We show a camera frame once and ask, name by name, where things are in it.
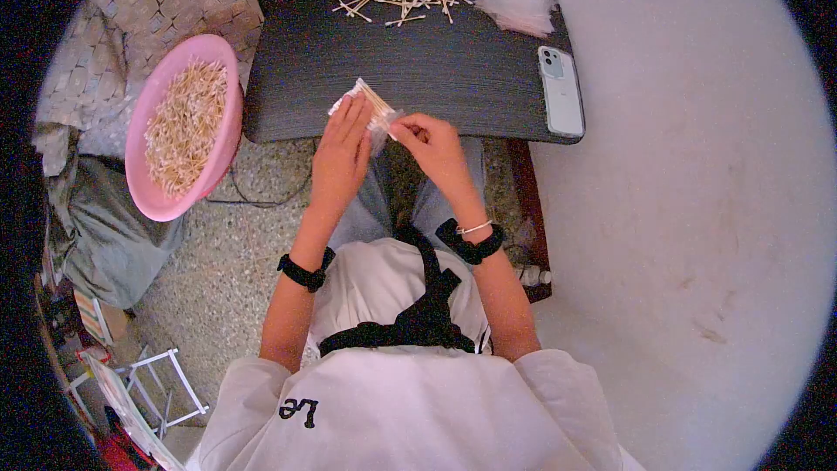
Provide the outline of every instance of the dark wooden table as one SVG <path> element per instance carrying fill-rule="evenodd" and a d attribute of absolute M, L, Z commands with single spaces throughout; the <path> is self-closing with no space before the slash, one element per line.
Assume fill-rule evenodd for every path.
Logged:
<path fill-rule="evenodd" d="M 570 51 L 560 13 L 543 40 L 502 31 L 464 2 L 451 6 L 453 25 L 434 6 L 402 27 L 383 24 L 398 6 L 370 2 L 361 12 L 371 24 L 336 6 L 276 0 L 267 9 L 245 98 L 249 140 L 321 135 L 326 111 L 362 77 L 394 109 L 451 121 L 464 135 L 562 143 L 547 129 L 537 55 L 540 45 Z"/>

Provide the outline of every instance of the white bracelet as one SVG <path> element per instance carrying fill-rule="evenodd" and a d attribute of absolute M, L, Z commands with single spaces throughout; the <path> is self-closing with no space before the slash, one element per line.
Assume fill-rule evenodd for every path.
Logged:
<path fill-rule="evenodd" d="M 482 229 L 483 227 L 486 227 L 487 225 L 491 225 L 491 224 L 492 224 L 492 221 L 489 220 L 485 224 L 480 224 L 480 225 L 477 225 L 476 227 L 471 227 L 470 229 L 463 229 L 461 225 L 457 225 L 456 226 L 456 234 L 457 235 L 465 235 L 466 233 L 475 232 L 476 230 Z"/>

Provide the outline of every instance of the gray cloth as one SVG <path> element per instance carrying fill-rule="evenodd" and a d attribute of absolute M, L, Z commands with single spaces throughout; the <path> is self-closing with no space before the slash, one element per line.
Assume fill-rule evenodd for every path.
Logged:
<path fill-rule="evenodd" d="M 471 178 L 474 180 L 477 192 L 485 201 L 486 168 L 483 161 L 482 139 L 464 137 L 461 142 Z M 388 184 L 390 179 L 385 154 L 386 149 L 380 157 L 371 160 L 361 189 L 343 213 L 334 233 L 331 234 L 331 239 L 328 241 L 331 249 L 336 250 L 350 242 L 372 242 L 378 238 L 392 236 L 387 198 L 382 189 L 382 186 Z M 454 210 L 445 196 L 436 184 L 426 180 L 418 188 L 413 208 L 413 225 L 430 240 L 433 247 L 453 253 L 436 236 L 436 229 L 453 217 Z"/>
<path fill-rule="evenodd" d="M 183 217 L 155 222 L 134 205 L 118 160 L 76 157 L 47 179 L 55 267 L 89 298 L 136 304 L 183 242 Z"/>

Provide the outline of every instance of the hand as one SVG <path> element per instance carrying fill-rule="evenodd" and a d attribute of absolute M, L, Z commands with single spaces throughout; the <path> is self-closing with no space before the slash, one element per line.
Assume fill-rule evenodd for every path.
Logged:
<path fill-rule="evenodd" d="M 363 93 L 355 98 L 344 96 L 314 154 L 310 207 L 335 225 L 360 189 L 369 166 L 371 140 L 366 127 L 371 110 Z"/>
<path fill-rule="evenodd" d="M 450 123 L 414 113 L 394 121 L 389 132 L 413 154 L 422 171 L 445 195 L 455 212 L 462 205 L 482 206 L 468 172 L 459 134 Z"/>

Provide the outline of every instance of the white wall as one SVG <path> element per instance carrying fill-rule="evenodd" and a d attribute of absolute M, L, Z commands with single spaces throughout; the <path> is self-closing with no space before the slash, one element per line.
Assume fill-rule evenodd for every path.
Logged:
<path fill-rule="evenodd" d="M 780 0 L 559 0 L 588 133 L 531 146 L 543 343 L 599 372 L 649 471 L 753 466 L 834 294 L 834 135 Z"/>

